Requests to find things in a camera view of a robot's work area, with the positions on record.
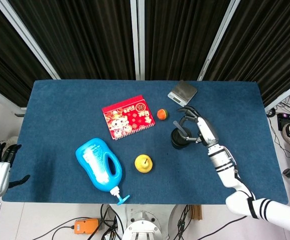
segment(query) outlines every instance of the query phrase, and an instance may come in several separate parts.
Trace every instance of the black curtain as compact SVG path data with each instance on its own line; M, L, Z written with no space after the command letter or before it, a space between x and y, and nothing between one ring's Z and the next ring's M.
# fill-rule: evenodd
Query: black curtain
M129 0L10 0L62 79L135 79Z
M290 0L241 0L205 80L257 82L267 106L290 88Z
M49 78L0 11L0 93L18 106L26 107L34 81Z
M230 0L146 0L145 79L197 80Z

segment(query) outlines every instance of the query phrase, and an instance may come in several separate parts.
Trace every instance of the orange power strip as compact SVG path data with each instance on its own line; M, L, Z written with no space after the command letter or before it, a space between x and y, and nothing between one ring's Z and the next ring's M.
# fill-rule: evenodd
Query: orange power strip
M75 234L92 234L99 225L97 218L87 218L83 220L77 220L74 224Z

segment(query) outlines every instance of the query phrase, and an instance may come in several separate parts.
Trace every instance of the red book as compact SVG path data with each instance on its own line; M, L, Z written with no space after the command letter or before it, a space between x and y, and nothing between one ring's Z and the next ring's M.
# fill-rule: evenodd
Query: red book
M114 140L155 125L149 106L142 95L103 107L101 110Z

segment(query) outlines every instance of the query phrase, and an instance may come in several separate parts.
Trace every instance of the blue tablecloth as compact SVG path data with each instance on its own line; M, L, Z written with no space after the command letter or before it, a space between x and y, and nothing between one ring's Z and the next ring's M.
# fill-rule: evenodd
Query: blue tablecloth
M11 171L11 181L26 174L25 184L3 197L11 202L116 203L108 192L96 189L78 163L75 151L99 137L115 153L123 168L121 195L130 204L224 204L233 189L225 188L202 144L176 150L170 134L183 114L167 97L176 81L40 80L27 106ZM198 93L191 100L235 157L239 174L257 198L286 204L287 194L259 88L253 82L191 81ZM155 116L149 129L112 140L102 107L143 95ZM168 120L156 117L165 108ZM194 134L197 128L186 123ZM153 169L138 172L135 158L147 154Z

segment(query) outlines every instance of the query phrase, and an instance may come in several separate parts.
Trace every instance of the white robot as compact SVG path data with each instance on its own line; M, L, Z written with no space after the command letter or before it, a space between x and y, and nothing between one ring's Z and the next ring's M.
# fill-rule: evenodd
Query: white robot
M263 219L290 231L290 206L266 198L256 199L239 176L237 163L230 151L225 146L219 145L218 137L209 122L191 106L185 106L179 111L184 112L185 116L179 123L174 121L177 128L172 132L172 144L174 147L181 148L187 145L185 143L203 143L207 147L208 156L223 185L236 190L226 198L228 209L235 214ZM199 137L191 137L188 129L182 127L185 121L196 123ZM3 148L0 148L0 197L9 187L22 184L30 177L27 175L20 181L9 183L10 168L19 148L19 145L10 147L3 157ZM124 204L111 207L118 215L124 215L122 221L127 228L122 240L162 240L167 238L168 219L166 216L170 215L174 205L161 209L159 212L155 212L157 208L151 205Z

